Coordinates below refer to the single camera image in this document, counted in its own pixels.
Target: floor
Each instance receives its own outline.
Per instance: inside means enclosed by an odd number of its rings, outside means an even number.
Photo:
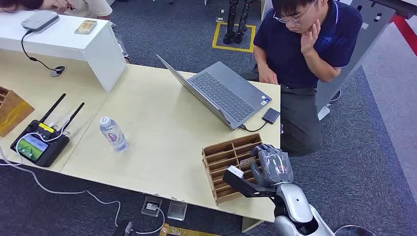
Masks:
[[[158,53],[178,70],[198,72],[221,60],[242,72],[253,66],[250,53],[211,48],[215,13],[225,6],[227,1],[219,0],[210,0],[207,6],[202,0],[178,0],[173,5],[168,0],[131,0],[112,6],[112,21],[119,25],[117,30],[135,64],[162,67],[154,56]],[[252,9],[248,23],[259,26],[258,1]],[[413,172],[417,149],[413,68],[417,61],[408,50],[395,26],[389,26],[322,120],[323,149],[291,159],[295,184],[334,231],[354,224],[377,236],[417,235],[417,176]],[[101,205],[88,195],[52,195],[27,173],[0,169],[1,235],[110,236],[115,230],[117,206]],[[141,193],[34,171],[54,190],[89,189],[105,200],[121,201],[119,219],[133,220],[139,231],[151,231],[162,223],[161,218],[139,213],[145,199]],[[168,204],[164,200],[164,212]],[[241,221],[236,215],[189,206],[183,222],[168,223],[222,236],[274,235],[271,223],[242,234]]]

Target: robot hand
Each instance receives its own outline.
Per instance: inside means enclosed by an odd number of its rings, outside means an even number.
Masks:
[[[250,154],[259,158],[261,162],[262,173],[255,163],[251,164],[252,174],[258,185],[271,187],[271,185],[294,180],[293,169],[286,152],[272,145],[261,144],[252,149]]]

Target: navy polo shirt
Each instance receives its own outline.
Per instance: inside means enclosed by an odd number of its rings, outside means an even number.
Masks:
[[[335,68],[348,65],[355,48],[362,17],[356,9],[328,1],[328,13],[314,49],[320,58]],[[301,35],[291,32],[270,11],[255,35],[254,44],[265,50],[267,64],[281,85],[294,88],[316,88],[318,78],[310,71],[301,53]]]

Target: wooden compartment box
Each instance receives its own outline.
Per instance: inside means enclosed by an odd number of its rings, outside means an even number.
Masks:
[[[223,175],[229,166],[233,165],[241,169],[245,180],[255,182],[250,163],[256,161],[258,167],[261,164],[259,159],[250,155],[250,151],[261,143],[261,136],[252,134],[203,149],[203,165],[216,205],[243,196],[223,181]]]
[[[15,92],[0,87],[0,136],[5,137],[34,110]]]

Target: water bottle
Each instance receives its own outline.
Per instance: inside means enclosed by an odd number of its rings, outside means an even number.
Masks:
[[[116,151],[126,150],[126,138],[114,120],[109,117],[102,117],[100,119],[100,131]]]

